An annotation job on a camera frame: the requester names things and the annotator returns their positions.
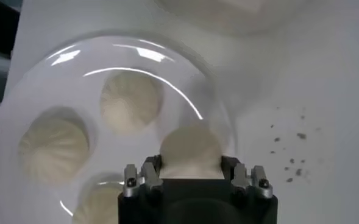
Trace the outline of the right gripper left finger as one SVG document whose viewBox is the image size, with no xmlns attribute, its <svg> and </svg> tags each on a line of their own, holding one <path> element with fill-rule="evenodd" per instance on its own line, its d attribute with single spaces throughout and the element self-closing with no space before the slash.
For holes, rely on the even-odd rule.
<svg viewBox="0 0 359 224">
<path fill-rule="evenodd" d="M 124 169 L 123 196 L 135 198 L 141 194 L 142 187 L 148 195 L 160 195 L 163 187 L 163 180 L 159 177 L 161 168 L 160 155 L 147 157 L 140 172 L 134 164 L 127 164 Z"/>
</svg>

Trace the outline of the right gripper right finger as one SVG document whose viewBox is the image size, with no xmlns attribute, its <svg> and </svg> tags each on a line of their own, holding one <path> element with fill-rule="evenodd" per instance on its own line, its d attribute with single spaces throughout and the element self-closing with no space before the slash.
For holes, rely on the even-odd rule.
<svg viewBox="0 0 359 224">
<path fill-rule="evenodd" d="M 224 179 L 235 189 L 248 194 L 252 191 L 257 198 L 272 198 L 273 186 L 266 177 L 263 166 L 254 166 L 248 173 L 247 167 L 237 158 L 222 156 L 221 170 Z"/>
</svg>

